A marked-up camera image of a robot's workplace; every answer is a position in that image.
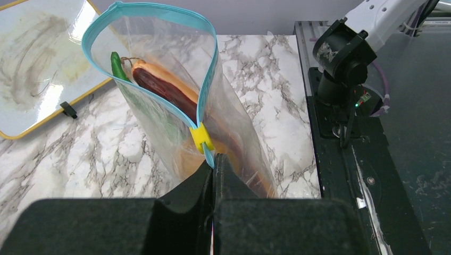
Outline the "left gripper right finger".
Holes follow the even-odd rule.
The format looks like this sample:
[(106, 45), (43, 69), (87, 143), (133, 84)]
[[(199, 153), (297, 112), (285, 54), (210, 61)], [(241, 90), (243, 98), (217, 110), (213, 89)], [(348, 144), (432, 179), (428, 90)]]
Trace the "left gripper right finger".
[(368, 254), (352, 208), (331, 199), (259, 198), (233, 171), (228, 156), (214, 159), (214, 254)]

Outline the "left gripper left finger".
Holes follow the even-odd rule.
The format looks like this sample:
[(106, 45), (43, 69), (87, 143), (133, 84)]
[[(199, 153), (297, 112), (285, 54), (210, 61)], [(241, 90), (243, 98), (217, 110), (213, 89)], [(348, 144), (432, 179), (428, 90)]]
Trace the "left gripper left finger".
[(203, 163), (160, 198), (38, 200), (1, 254), (207, 254), (212, 183)]

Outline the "orange squash slice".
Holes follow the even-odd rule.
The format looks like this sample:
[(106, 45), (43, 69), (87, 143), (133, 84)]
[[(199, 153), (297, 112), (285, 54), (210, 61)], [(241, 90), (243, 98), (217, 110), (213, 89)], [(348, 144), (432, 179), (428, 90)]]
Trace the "orange squash slice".
[[(197, 120), (199, 95), (181, 79), (158, 64), (138, 60), (132, 67), (132, 76), (141, 87), (155, 93), (179, 108), (191, 121)], [(249, 122), (236, 108), (221, 105), (207, 111), (206, 123), (190, 128), (192, 135), (178, 149), (176, 163), (181, 177), (189, 177), (204, 161), (207, 150), (201, 141), (207, 142), (214, 155), (225, 154), (233, 170), (257, 195), (275, 198), (277, 193), (266, 167), (261, 145), (254, 131), (243, 127)]]

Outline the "red meat slice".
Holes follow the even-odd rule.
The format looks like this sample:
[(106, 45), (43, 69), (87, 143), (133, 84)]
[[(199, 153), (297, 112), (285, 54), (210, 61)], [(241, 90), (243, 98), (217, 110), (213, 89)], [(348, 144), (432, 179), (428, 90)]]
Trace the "red meat slice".
[[(181, 110), (192, 121), (197, 118), (198, 94), (168, 70), (153, 64), (139, 63), (132, 68), (132, 76), (137, 84), (168, 101)], [(257, 192), (267, 193), (264, 180), (258, 168), (244, 160), (244, 152), (238, 141), (223, 129), (210, 133), (213, 144), (220, 153), (229, 154), (237, 173), (247, 178), (249, 185)]]

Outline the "clear zip top bag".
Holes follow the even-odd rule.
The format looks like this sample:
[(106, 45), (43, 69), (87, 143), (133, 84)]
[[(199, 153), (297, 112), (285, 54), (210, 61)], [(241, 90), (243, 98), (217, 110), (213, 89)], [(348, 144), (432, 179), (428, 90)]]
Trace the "clear zip top bag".
[(113, 79), (179, 182), (226, 156), (256, 195), (277, 188), (253, 122), (223, 73), (211, 22), (171, 5), (117, 1), (86, 30), (87, 60)]

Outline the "green chili pepper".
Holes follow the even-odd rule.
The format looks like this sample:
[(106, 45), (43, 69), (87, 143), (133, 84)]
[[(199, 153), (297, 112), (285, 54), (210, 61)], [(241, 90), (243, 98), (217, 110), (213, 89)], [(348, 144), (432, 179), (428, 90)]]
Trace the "green chili pepper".
[(122, 68), (121, 57), (117, 52), (111, 52), (110, 61), (113, 76), (118, 79), (130, 82), (129, 78), (127, 77), (126, 73)]

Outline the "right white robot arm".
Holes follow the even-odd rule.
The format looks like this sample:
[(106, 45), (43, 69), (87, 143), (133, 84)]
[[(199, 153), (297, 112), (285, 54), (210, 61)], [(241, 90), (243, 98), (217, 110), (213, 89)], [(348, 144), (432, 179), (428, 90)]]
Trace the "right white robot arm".
[(326, 105), (345, 105), (354, 87), (368, 78), (368, 65), (400, 26), (415, 32), (438, 1), (363, 1), (336, 20), (313, 47), (323, 68), (317, 96)]

